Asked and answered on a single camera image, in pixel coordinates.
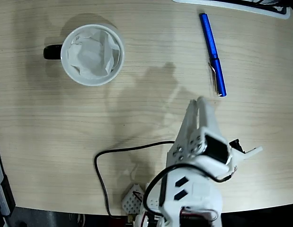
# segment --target robotic arm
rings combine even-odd
[[[196,168],[177,168],[163,177],[159,197],[163,217],[157,227],[179,227],[180,219],[191,222],[189,226],[221,227],[222,196],[204,172],[215,178],[230,176],[239,162],[261,150],[258,147],[244,153],[239,140],[229,144],[220,133],[209,103],[203,97],[191,100],[167,154],[166,167],[186,163]]]

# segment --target wooden table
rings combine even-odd
[[[209,15],[228,96],[213,91],[198,13]],[[72,81],[43,48],[91,23],[126,42],[121,73]],[[0,1],[0,153],[17,206],[106,214],[93,157],[175,139],[190,99],[205,96],[222,134],[264,151],[219,184],[224,211],[293,203],[293,15],[281,20],[171,0]],[[99,160],[113,214],[133,183],[164,166],[168,145]]]

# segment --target pen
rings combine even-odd
[[[226,88],[223,79],[222,69],[220,60],[218,58],[218,52],[216,45],[214,44],[213,33],[211,26],[209,24],[208,17],[205,13],[200,14],[201,24],[203,27],[203,32],[207,44],[208,54],[210,58],[210,67],[214,73],[215,87],[218,96],[226,96]]]

